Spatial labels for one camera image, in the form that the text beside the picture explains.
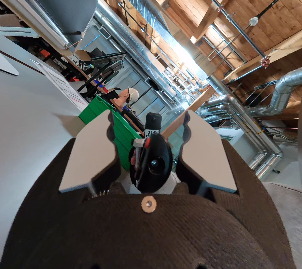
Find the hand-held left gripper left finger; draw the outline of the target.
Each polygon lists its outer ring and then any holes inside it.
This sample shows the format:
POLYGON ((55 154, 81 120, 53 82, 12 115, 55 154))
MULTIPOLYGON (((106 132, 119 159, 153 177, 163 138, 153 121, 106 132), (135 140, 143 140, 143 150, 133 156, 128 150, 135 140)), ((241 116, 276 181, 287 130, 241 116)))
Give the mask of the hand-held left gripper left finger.
POLYGON ((76 136, 60 193, 87 188, 93 197, 109 193, 118 179, 118 151, 114 142, 113 111, 105 110, 76 136))

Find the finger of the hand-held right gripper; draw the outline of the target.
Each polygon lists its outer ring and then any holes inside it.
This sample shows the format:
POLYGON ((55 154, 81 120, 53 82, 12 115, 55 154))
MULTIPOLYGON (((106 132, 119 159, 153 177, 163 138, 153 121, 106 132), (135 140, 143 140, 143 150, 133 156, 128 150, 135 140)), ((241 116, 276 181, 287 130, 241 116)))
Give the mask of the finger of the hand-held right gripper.
POLYGON ((133 146, 135 147, 135 170, 138 170, 139 161, 145 144, 145 138, 134 139, 133 146))

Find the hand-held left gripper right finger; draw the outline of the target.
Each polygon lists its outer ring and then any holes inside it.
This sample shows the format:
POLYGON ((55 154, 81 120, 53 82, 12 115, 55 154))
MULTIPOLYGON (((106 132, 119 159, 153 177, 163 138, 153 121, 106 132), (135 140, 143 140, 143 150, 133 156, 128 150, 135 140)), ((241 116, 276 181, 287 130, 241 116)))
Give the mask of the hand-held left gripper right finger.
POLYGON ((236 182, 220 135, 194 111, 184 118, 183 144, 177 162, 177 177, 189 194, 205 196, 209 189, 237 191, 236 182))

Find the black remote control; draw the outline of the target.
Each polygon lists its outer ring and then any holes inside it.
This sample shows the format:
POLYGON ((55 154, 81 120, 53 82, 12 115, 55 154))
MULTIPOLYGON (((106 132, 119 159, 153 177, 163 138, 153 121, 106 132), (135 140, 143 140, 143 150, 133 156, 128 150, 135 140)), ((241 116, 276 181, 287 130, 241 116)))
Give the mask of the black remote control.
POLYGON ((132 183, 141 193, 154 193, 168 180, 172 170, 172 151, 159 133, 145 139, 135 180, 132 183))

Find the person's right hand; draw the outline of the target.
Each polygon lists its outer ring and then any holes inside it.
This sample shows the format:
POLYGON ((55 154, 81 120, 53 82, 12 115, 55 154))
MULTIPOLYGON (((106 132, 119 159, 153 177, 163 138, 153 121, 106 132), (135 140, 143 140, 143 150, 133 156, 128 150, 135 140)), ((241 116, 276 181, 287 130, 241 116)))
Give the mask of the person's right hand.
POLYGON ((136 177, 136 169, 135 169, 135 163, 136 163, 136 148, 132 147, 132 149, 129 152, 129 163, 130 163, 130 168, 129 168, 129 172, 130 172, 130 177, 131 179, 135 180, 136 177))

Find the white hard hat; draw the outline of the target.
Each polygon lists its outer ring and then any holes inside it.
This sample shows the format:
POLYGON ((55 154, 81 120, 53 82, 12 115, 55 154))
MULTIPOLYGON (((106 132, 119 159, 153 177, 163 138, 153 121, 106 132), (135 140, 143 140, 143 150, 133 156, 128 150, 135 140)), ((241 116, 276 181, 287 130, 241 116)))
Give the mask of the white hard hat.
POLYGON ((139 92, 136 89, 128 87, 128 94, 129 94, 128 103, 134 103, 138 101, 139 92))

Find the mannequin head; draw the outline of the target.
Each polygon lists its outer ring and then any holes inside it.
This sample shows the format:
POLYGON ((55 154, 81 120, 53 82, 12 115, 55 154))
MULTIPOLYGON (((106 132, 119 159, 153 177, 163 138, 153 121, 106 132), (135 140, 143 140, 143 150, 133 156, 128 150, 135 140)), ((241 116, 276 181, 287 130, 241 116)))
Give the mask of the mannequin head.
POLYGON ((114 105, 118 106, 118 108, 123 109, 123 107, 130 102, 129 89, 121 91, 118 98, 112 99, 112 102, 114 105))

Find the green plastic bin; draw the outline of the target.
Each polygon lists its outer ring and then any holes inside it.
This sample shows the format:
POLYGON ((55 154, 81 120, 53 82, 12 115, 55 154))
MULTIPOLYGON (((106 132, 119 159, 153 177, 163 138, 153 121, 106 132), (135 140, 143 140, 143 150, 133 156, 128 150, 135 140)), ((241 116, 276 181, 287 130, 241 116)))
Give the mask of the green plastic bin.
POLYGON ((114 110, 113 106, 98 96, 80 113, 79 118, 85 124, 88 124, 107 109, 112 110, 114 115, 114 142, 118 149, 121 166, 126 171, 129 171, 129 153, 133 148, 131 142, 133 139, 140 138, 140 135, 132 127, 132 124, 129 124, 118 111, 114 110))

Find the white paper sheet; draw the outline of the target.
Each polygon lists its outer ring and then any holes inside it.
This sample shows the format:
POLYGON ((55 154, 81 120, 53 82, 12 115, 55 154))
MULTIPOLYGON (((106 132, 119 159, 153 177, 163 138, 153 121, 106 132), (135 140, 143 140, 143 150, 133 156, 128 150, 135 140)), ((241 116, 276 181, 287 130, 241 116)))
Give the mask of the white paper sheet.
POLYGON ((35 60, 31 61, 34 65, 67 97, 75 107, 82 112, 88 106, 88 102, 82 98, 82 96, 72 88, 69 82, 57 72, 49 69, 43 63, 37 62, 35 60))

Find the black computer monitor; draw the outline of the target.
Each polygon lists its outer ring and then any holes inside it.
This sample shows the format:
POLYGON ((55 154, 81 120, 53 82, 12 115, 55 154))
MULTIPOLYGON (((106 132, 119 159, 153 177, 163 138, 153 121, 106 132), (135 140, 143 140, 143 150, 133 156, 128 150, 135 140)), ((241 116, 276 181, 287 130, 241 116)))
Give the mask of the black computer monitor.
POLYGON ((91 58, 91 64, 94 66, 93 72, 100 71, 102 73, 105 69, 112 69, 114 72, 119 71, 123 68, 126 55, 127 52, 116 52, 91 58))

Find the silver insulated pipes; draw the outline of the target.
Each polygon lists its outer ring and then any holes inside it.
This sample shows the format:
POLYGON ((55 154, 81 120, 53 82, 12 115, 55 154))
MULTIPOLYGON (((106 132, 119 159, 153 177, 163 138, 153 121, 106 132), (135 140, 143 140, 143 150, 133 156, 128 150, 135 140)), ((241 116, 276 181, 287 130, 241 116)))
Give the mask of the silver insulated pipes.
POLYGON ((290 71, 276 82, 269 105, 254 108, 244 107, 215 74, 209 76, 207 81, 220 96, 202 104, 200 108, 206 109, 202 115, 225 111, 242 130, 246 131, 246 134, 249 134, 250 139, 259 149, 258 155, 249 166, 253 170, 257 168, 256 176, 259 179, 263 178, 268 172, 277 168, 283 153, 254 117, 274 116, 285 110, 294 88, 302 84, 301 68, 290 71))

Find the silver ventilation duct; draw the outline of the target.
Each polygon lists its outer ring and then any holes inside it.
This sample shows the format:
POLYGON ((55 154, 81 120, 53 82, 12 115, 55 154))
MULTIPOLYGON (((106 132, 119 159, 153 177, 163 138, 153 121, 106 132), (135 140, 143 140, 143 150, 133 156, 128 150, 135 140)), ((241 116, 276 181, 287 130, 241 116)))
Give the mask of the silver ventilation duct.
POLYGON ((157 85, 164 90, 166 95, 174 99, 177 103, 180 100, 194 100, 193 93, 201 88, 202 81, 207 79, 214 72, 213 66, 209 68, 201 66, 192 57, 193 52, 189 51, 185 45, 177 41, 184 33, 179 27, 168 17, 164 8, 157 3, 156 0, 128 0, 130 4, 138 11, 146 22, 155 30, 160 37, 168 44, 172 51, 179 57, 181 63, 188 68, 189 76, 196 76, 196 84, 189 80, 191 88, 184 87, 178 90, 176 76, 172 75, 172 68, 164 67, 153 53, 138 39, 138 37, 130 30, 126 24, 105 4, 105 1, 98 1, 98 11, 102 13, 102 21, 113 31, 117 40, 122 44, 125 50, 136 60, 140 67, 144 69, 147 75, 154 80, 157 85))

